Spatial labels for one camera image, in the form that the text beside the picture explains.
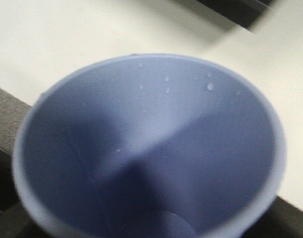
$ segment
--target white table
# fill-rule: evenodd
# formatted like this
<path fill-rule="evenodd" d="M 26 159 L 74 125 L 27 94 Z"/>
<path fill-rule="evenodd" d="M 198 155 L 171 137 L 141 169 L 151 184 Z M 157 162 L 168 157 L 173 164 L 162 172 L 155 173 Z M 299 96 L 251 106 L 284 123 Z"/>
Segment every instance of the white table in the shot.
<path fill-rule="evenodd" d="M 174 0 L 0 1 L 0 88 L 32 105 L 72 71 L 132 53 L 222 64 L 279 114 L 288 144 L 279 195 L 303 210 L 303 0 L 278 1 L 251 32 L 190 2 L 202 16 Z"/>

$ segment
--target blue cup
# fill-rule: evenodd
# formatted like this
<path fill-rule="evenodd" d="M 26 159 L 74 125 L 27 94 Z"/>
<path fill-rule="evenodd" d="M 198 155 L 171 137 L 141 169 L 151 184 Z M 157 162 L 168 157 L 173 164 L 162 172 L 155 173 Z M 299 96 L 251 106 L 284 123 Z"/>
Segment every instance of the blue cup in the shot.
<path fill-rule="evenodd" d="M 284 171 L 281 124 L 239 75 L 201 59 L 132 55 L 66 77 L 28 113 L 13 173 L 57 238 L 237 238 Z"/>

